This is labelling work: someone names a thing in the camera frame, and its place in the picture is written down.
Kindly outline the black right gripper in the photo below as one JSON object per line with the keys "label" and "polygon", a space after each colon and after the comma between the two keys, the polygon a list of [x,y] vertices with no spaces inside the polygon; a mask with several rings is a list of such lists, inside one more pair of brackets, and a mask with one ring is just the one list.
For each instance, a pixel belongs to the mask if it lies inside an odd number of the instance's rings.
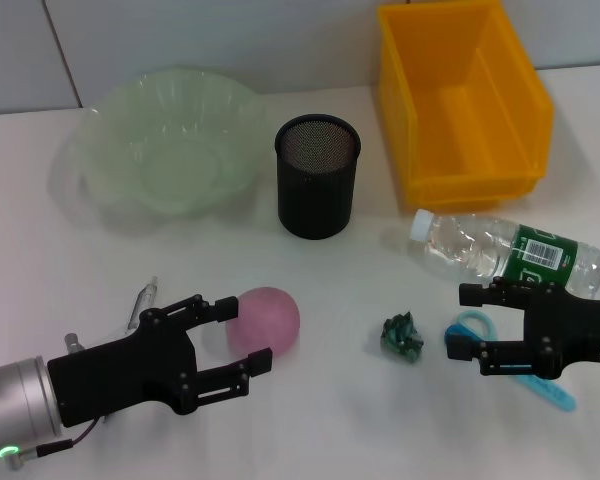
{"label": "black right gripper", "polygon": [[529,285],[496,277],[488,286],[460,284],[459,304],[525,310],[524,342],[486,341],[458,333],[445,336],[447,357],[477,360],[483,376],[534,374],[554,380],[572,364],[600,363],[600,300],[544,284],[530,294]]}

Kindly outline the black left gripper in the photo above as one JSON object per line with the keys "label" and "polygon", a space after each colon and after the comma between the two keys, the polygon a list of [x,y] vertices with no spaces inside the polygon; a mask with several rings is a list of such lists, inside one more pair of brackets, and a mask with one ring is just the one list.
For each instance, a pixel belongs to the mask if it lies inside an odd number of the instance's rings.
{"label": "black left gripper", "polygon": [[209,303],[200,294],[141,316],[131,335],[47,363],[61,424],[72,427],[144,402],[160,402],[178,415],[249,394],[250,380],[269,373],[265,348],[234,363],[197,372],[187,331],[238,316],[230,296]]}

